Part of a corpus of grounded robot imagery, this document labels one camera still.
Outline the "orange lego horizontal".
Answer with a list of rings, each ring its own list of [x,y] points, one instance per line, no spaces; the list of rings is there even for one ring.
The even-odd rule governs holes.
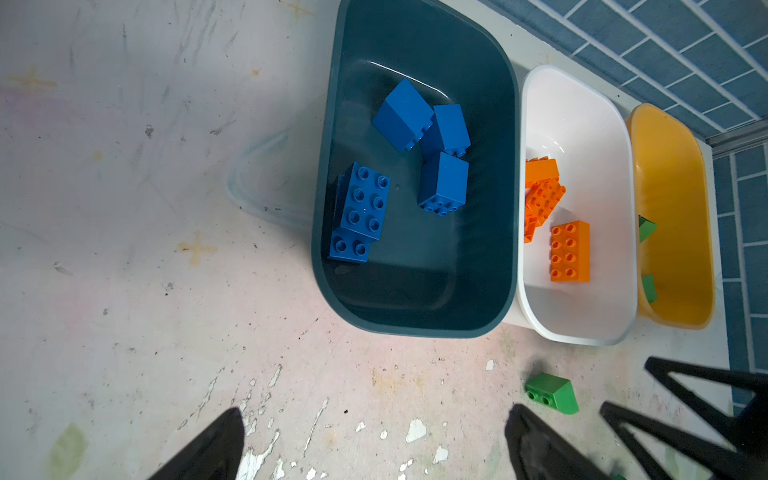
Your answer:
[[[534,158],[525,163],[525,188],[547,180],[559,180],[557,161],[549,157]]]

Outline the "orange lego top small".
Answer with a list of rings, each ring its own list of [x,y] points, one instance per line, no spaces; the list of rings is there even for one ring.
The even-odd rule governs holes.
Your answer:
[[[525,218],[524,230],[523,230],[524,242],[525,243],[530,243],[530,242],[533,241],[536,228],[537,228],[537,220],[536,220],[536,218],[535,217],[531,217],[531,216],[527,216]]]

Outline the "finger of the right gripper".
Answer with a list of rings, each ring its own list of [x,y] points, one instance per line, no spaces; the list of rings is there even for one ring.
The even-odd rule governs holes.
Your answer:
[[[717,432],[767,431],[767,375],[731,371],[651,356],[645,370]],[[739,414],[704,396],[705,389],[742,390],[751,399]]]
[[[717,479],[766,479],[767,458],[744,450],[729,450],[671,425],[611,402],[600,408],[603,419],[638,460],[650,479],[670,479],[668,472],[641,445],[626,426],[662,441],[707,468]]]

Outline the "green lego rounded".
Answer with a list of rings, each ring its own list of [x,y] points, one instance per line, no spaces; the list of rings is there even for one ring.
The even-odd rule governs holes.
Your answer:
[[[565,415],[579,412],[578,402],[570,380],[540,373],[525,383],[527,397]]]

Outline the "green lego small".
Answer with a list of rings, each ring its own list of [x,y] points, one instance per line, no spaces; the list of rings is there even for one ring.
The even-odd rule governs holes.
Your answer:
[[[646,241],[658,228],[658,225],[654,223],[653,221],[643,217],[642,215],[638,216],[638,235],[639,235],[639,243],[642,244],[644,241]]]

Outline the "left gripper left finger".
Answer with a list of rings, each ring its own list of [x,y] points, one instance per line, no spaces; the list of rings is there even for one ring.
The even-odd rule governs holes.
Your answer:
[[[245,440],[242,415],[223,412],[150,479],[228,479],[237,477]]]

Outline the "orange lego long top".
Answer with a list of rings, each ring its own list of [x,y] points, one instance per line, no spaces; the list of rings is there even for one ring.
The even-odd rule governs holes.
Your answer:
[[[590,225],[574,221],[553,226],[550,240],[550,280],[590,282]]]

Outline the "blue lego with hole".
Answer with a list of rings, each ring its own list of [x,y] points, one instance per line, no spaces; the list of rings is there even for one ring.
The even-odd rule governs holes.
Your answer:
[[[385,98],[372,123],[398,151],[410,151],[432,126],[433,109],[408,79]]]

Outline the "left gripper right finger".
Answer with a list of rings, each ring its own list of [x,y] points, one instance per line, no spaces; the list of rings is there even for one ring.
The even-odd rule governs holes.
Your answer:
[[[606,474],[523,404],[514,404],[505,427],[517,479],[603,479]]]

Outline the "blue lego square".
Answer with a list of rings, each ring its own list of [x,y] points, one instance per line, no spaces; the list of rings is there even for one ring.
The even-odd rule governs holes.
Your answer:
[[[420,145],[425,162],[439,153],[463,157],[471,141],[461,106],[436,105],[432,125],[422,137]]]

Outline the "long blue lego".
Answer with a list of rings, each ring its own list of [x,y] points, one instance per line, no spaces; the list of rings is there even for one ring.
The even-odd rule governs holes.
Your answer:
[[[391,179],[359,162],[337,178],[328,258],[368,261],[370,246],[381,237]]]

